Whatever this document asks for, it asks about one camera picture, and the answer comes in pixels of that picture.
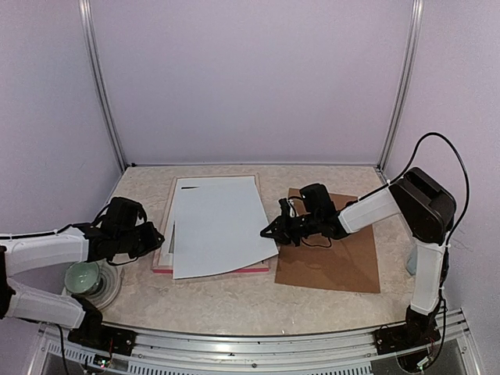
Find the brown board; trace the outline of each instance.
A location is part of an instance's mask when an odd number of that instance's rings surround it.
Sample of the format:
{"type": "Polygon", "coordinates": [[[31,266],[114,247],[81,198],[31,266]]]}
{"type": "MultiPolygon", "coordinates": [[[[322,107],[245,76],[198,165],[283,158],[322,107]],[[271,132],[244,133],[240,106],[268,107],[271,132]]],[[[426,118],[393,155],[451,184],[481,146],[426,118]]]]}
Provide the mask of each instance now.
{"type": "MultiPolygon", "coordinates": [[[[298,189],[290,189],[288,196],[299,195],[298,189]]],[[[330,194],[337,209],[356,200],[348,195],[330,194]]],[[[295,200],[299,215],[305,213],[302,202],[295,200]]],[[[305,240],[309,245],[328,246],[327,238],[320,234],[305,240]]],[[[380,293],[377,250],[372,226],[337,241],[328,248],[308,247],[301,244],[282,245],[278,255],[277,284],[297,287],[380,293]]]]}

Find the marble tabletop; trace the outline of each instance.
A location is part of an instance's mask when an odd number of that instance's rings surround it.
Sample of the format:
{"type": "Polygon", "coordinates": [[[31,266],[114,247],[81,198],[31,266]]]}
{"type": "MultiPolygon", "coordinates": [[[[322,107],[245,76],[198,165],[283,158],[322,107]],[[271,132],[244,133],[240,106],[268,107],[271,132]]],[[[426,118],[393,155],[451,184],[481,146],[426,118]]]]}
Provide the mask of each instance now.
{"type": "MultiPolygon", "coordinates": [[[[363,195],[380,186],[362,166],[155,166],[128,168],[115,196],[139,201],[160,226],[174,177],[259,174],[270,220],[288,188],[320,182],[329,192],[363,195]]],[[[380,294],[325,291],[274,283],[277,259],[268,273],[229,274],[172,280],[151,271],[152,254],[123,266],[123,285],[103,310],[104,320],[135,327],[196,334],[311,334],[379,326],[405,318],[414,279],[405,270],[411,241],[401,219],[373,225],[380,294]]]]}

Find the floor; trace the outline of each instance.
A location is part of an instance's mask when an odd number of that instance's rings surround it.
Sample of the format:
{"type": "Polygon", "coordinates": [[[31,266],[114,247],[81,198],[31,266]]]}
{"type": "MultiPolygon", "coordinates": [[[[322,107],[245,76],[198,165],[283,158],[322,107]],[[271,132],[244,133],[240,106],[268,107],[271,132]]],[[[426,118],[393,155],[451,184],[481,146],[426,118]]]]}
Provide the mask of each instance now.
{"type": "MultiPolygon", "coordinates": [[[[361,166],[157,166],[128,168],[115,196],[139,201],[159,227],[174,177],[257,173],[267,216],[288,188],[320,182],[329,192],[363,195],[380,186],[371,167],[361,166]]],[[[380,294],[291,287],[269,273],[172,280],[151,271],[152,254],[123,268],[122,289],[104,319],[135,327],[197,334],[310,334],[380,326],[403,320],[413,291],[405,270],[410,238],[399,217],[373,226],[380,294]]]]}

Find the white wall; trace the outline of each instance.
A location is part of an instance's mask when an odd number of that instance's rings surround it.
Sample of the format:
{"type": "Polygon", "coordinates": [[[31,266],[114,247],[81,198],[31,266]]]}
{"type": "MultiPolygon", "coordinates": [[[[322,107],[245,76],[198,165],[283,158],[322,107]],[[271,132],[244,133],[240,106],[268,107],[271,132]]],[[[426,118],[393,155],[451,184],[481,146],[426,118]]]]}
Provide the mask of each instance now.
{"type": "MultiPolygon", "coordinates": [[[[487,373],[500,373],[500,3],[427,0],[401,128],[387,176],[429,130],[450,137],[467,165],[470,210],[451,249],[448,300],[462,306],[487,373]]],[[[429,141],[420,165],[461,203],[463,178],[447,147],[429,141]]]]}
{"type": "MultiPolygon", "coordinates": [[[[91,220],[120,172],[92,83],[77,1],[0,2],[0,233],[91,220]]],[[[64,266],[19,279],[60,292],[64,266]]],[[[38,326],[0,322],[0,373],[19,375],[38,326]]]]}
{"type": "Polygon", "coordinates": [[[92,2],[133,163],[369,163],[412,1],[92,2]]]}

